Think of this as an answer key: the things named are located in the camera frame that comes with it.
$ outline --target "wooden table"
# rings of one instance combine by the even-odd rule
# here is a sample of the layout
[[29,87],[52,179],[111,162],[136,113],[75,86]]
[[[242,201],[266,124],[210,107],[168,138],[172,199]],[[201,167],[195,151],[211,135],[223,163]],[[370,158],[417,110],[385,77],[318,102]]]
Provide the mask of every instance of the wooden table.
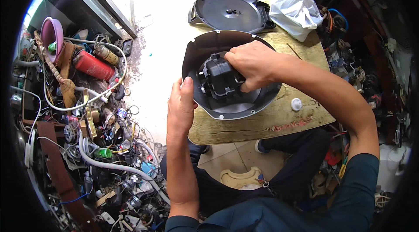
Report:
[[[204,24],[189,25],[187,22],[185,29],[185,34],[190,36],[187,41],[212,30]],[[292,38],[280,27],[263,30],[257,35],[267,41],[277,52],[296,57],[291,46],[301,59],[330,71],[320,40],[314,30],[309,33],[303,43]],[[300,111],[291,109],[293,98],[301,99],[303,107]],[[282,84],[280,92],[272,103],[259,113],[243,119],[213,119],[204,109],[198,107],[195,110],[194,123],[189,131],[189,139],[198,145],[266,139],[301,132],[334,121],[335,119],[316,100],[296,88]]]

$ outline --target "hand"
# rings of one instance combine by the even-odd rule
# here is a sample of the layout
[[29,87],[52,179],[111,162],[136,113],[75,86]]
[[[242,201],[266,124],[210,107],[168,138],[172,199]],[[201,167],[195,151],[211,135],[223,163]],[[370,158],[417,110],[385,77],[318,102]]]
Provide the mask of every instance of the hand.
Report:
[[248,93],[277,81],[281,62],[292,55],[273,51],[260,41],[252,41],[245,45],[233,47],[224,56],[246,81],[241,85],[241,91]]
[[194,84],[189,76],[185,78],[182,88],[182,78],[172,87],[172,94],[167,102],[167,137],[166,142],[186,138],[194,121]]

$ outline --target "white filter cap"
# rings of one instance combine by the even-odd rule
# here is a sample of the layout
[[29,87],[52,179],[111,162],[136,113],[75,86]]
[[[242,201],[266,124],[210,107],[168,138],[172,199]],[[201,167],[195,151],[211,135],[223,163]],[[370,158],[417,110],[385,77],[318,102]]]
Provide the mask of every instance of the white filter cap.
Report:
[[300,110],[302,108],[301,100],[299,98],[294,98],[291,100],[291,108],[294,111]]

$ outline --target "broom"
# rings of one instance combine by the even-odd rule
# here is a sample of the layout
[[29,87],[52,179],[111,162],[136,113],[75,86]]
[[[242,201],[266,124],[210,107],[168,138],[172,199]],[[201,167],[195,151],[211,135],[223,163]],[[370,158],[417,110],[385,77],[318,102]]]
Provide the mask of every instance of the broom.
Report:
[[38,31],[34,31],[35,41],[41,50],[41,57],[45,60],[47,65],[50,67],[51,72],[54,73],[55,78],[60,83],[62,99],[66,108],[71,108],[76,103],[76,97],[74,96],[74,91],[76,85],[71,81],[71,79],[64,79],[60,73],[55,68],[54,64],[51,62],[50,58],[46,55],[46,47],[43,46],[41,36],[39,36]]

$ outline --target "white plastic bag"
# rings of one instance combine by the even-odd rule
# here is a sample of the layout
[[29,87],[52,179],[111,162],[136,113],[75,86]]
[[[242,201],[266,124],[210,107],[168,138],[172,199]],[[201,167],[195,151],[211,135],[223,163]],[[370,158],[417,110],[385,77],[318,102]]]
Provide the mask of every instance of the white plastic bag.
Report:
[[323,21],[313,0],[271,0],[269,16],[300,42]]

